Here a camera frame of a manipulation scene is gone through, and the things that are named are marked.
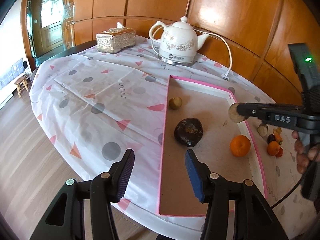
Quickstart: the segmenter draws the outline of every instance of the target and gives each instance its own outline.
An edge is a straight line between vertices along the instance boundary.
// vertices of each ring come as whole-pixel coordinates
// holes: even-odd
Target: stool leg
[[[27,84],[26,80],[24,79],[22,82],[23,82],[25,89],[29,92],[28,84]]]
[[[21,98],[20,85],[19,84],[17,84],[17,91],[18,91],[19,98]]]

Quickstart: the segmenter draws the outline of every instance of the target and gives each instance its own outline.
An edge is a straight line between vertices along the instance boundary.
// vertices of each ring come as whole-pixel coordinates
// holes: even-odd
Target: kettle lid
[[[189,23],[187,23],[187,20],[188,20],[187,17],[183,16],[180,18],[180,20],[181,20],[180,22],[173,23],[172,26],[178,27],[181,29],[186,29],[186,30],[193,30],[193,27]]]

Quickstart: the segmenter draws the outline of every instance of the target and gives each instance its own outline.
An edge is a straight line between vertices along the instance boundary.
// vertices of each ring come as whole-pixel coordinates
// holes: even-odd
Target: stool
[[[16,82],[14,83],[16,86],[17,86],[17,90],[18,90],[18,95],[19,95],[19,98],[21,98],[21,87],[20,87],[20,84],[23,83],[25,89],[29,92],[29,89],[28,89],[28,83],[27,83],[27,80],[26,80],[26,76],[22,76],[20,78],[18,78],[16,80]]]

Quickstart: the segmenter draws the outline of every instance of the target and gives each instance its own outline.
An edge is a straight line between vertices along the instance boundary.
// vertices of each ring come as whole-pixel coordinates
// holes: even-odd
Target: metal bolt
[[[246,179],[244,181],[244,184],[246,184],[247,186],[251,187],[253,185],[253,182],[252,182],[252,180]]]
[[[211,179],[217,179],[217,178],[219,178],[219,175],[218,175],[217,173],[214,173],[214,172],[213,172],[213,173],[210,173],[209,176],[210,176]]]
[[[104,173],[102,173],[100,176],[101,176],[101,178],[103,178],[103,179],[107,179],[107,178],[110,177],[110,173],[109,173],[109,172],[104,172]]]
[[[75,183],[75,180],[74,179],[68,179],[67,181],[66,181],[66,184],[68,185],[68,186],[71,186],[71,185],[73,185]]]

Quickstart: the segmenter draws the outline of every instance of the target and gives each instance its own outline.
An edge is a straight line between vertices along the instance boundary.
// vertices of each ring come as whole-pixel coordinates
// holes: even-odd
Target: black cable
[[[299,181],[297,182],[297,184],[287,193],[284,195],[284,197],[282,197],[277,203],[273,204],[271,206],[271,209],[274,209],[277,205],[279,205],[282,201],[284,201],[289,195],[291,195],[292,192],[294,192],[296,190],[296,188],[300,185],[301,181],[304,179],[304,177],[306,176],[307,172],[311,169],[311,167],[313,167],[314,165],[316,165],[316,162],[314,160],[317,159],[318,155],[320,153],[320,144],[318,145],[317,148],[317,153],[315,155],[315,157],[313,158],[313,162],[311,163],[311,165],[308,166],[307,170],[305,173],[302,174],[301,178],[299,179]]]

